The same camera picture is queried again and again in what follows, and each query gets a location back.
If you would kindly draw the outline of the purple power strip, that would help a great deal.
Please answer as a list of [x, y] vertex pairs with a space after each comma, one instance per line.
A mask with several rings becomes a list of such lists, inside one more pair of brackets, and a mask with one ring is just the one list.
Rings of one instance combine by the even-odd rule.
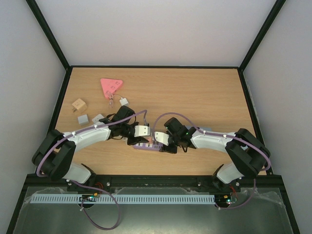
[[133, 146], [134, 149], [146, 150], [146, 151], [157, 151], [159, 152], [162, 148], [161, 143], [138, 143]]

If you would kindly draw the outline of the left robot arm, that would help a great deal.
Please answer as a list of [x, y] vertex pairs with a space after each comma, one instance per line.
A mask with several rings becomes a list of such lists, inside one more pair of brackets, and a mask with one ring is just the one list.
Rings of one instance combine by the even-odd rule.
[[84, 164], [73, 162], [74, 154], [98, 142], [117, 137], [125, 138], [127, 145], [147, 143], [151, 128], [147, 122], [130, 122], [139, 114], [146, 115], [147, 110], [135, 113], [127, 106], [121, 106], [115, 114], [97, 120], [93, 125], [76, 131], [62, 133], [51, 130], [32, 157], [38, 177], [47, 177], [51, 181], [65, 179], [85, 184], [95, 175]]

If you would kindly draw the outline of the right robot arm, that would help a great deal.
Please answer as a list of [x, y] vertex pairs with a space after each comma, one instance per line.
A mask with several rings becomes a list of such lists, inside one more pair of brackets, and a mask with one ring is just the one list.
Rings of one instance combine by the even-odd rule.
[[247, 129], [219, 133], [196, 127], [186, 127], [177, 118], [165, 122], [166, 132], [153, 131], [153, 138], [163, 144], [162, 151], [177, 153], [178, 147], [187, 152], [192, 149], [211, 149], [227, 153], [231, 163], [222, 164], [212, 175], [211, 186], [218, 191], [241, 177], [255, 179], [261, 170], [267, 170], [270, 151]]

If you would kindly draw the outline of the light blue power strip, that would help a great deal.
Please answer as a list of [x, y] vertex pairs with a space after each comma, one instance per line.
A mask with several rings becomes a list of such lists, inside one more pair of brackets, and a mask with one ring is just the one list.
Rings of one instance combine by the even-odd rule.
[[[186, 125], [186, 128], [187, 128], [187, 129], [190, 129], [191, 127], [193, 127], [193, 126], [191, 126], [191, 125]], [[209, 127], [197, 127], [197, 128], [199, 128], [199, 129], [201, 129], [201, 130], [205, 130], [205, 131], [212, 131], [212, 129], [209, 128]]]

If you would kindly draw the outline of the white cube plug red pattern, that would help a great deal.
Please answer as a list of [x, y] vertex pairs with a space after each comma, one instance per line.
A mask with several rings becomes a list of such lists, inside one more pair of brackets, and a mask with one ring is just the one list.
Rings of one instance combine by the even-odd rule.
[[99, 122], [101, 119], [103, 119], [104, 118], [104, 116], [102, 115], [102, 114], [98, 114], [98, 115], [96, 115], [93, 119], [92, 119], [92, 122], [93, 123], [97, 123], [97, 122]]

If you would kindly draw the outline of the white 66W USB charger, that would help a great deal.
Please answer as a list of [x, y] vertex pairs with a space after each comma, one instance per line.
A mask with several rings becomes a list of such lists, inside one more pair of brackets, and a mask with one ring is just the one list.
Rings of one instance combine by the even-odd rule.
[[80, 126], [84, 126], [84, 125], [88, 124], [89, 123], [89, 119], [88, 119], [87, 114], [78, 116], [78, 123], [79, 123]]

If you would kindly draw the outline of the pink triangular power strip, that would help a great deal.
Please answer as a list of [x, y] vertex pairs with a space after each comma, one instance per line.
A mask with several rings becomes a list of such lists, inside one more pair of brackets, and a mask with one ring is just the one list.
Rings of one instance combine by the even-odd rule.
[[120, 79], [101, 78], [100, 84], [103, 90], [104, 97], [109, 99], [110, 95], [113, 95], [123, 85], [123, 81]]

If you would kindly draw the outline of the beige dragon cube plug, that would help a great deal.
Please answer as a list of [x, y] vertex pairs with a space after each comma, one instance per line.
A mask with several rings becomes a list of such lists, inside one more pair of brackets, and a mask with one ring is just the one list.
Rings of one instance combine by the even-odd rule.
[[84, 102], [82, 99], [78, 98], [72, 103], [72, 111], [73, 113], [83, 113], [88, 107], [86, 102]]

